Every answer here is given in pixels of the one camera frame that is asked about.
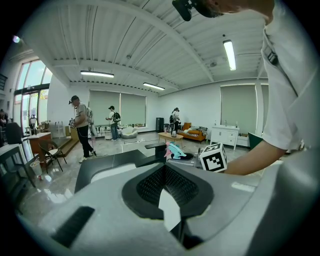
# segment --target man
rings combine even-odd
[[[107,120],[110,120],[110,129],[111,129],[111,135],[112,135],[112,141],[115,142],[119,140],[119,135],[118,135],[118,123],[114,121],[114,115],[115,115],[115,107],[111,106],[109,107],[110,114],[109,117],[106,118]]]
[[[173,123],[174,123],[174,130],[176,133],[178,133],[178,126],[180,123],[180,118],[179,118],[179,108],[175,108],[172,112],[172,117],[173,117]]]
[[[271,165],[299,137],[290,119],[291,106],[319,77],[319,57],[309,36],[280,0],[200,0],[212,13],[233,14],[253,10],[263,15],[261,50],[269,81],[269,109],[263,141],[246,155],[228,163],[227,174],[247,175]]]
[[[88,157],[94,154],[94,149],[90,146],[88,142],[88,129],[89,129],[89,123],[87,120],[88,109],[86,105],[80,102],[79,97],[76,95],[72,96],[71,103],[74,106],[74,108],[76,108],[75,122],[73,126],[76,128],[79,141],[82,144],[82,148],[83,148],[83,157],[79,161],[79,163],[82,163],[84,160],[87,160]]]

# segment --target white chair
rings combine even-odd
[[[137,129],[133,127],[127,127],[121,131],[121,137],[124,139],[133,139],[138,135]]]

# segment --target trash can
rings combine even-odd
[[[41,166],[40,166],[40,161],[36,160],[34,162],[32,162],[30,164],[30,167],[31,169],[33,170],[34,174],[36,176],[41,176],[42,175],[42,169],[41,169]]]

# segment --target ceiling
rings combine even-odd
[[[172,0],[53,0],[19,35],[69,85],[108,83],[149,90],[143,86],[147,82],[168,94],[267,76],[260,53],[261,15],[245,11],[212,19],[192,14],[191,21],[183,21]],[[230,71],[224,40],[233,42],[235,71]],[[82,76],[80,70],[113,73],[114,78]]]

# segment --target plush toy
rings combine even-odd
[[[171,154],[173,155],[173,159],[181,159],[181,157],[187,156],[185,153],[182,152],[182,150],[178,146],[176,146],[172,142],[167,142],[166,145],[167,148],[166,153],[164,155],[165,158]]]

